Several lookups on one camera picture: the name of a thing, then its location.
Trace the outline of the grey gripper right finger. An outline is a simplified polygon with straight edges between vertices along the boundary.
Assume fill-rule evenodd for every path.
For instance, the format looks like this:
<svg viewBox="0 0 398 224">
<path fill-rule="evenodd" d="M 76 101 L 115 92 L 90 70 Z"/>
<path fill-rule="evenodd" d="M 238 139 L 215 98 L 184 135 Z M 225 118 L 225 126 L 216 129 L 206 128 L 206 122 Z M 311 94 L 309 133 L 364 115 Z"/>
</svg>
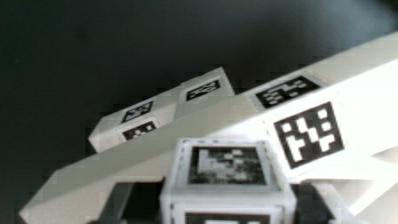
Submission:
<svg viewBox="0 0 398 224">
<path fill-rule="evenodd" d="M 367 224 L 343 202 L 343 197 L 328 183 L 291 185 L 296 196 L 293 224 Z"/>
</svg>

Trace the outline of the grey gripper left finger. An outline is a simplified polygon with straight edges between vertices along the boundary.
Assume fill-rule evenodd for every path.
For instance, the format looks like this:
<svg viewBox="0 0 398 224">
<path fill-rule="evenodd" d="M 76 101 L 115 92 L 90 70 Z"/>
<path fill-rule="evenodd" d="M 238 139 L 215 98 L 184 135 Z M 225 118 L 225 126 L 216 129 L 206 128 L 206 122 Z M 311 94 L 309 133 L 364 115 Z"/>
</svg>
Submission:
<svg viewBox="0 0 398 224">
<path fill-rule="evenodd" d="M 161 224 L 161 187 L 163 182 L 117 183 L 99 217 L 87 224 Z"/>
</svg>

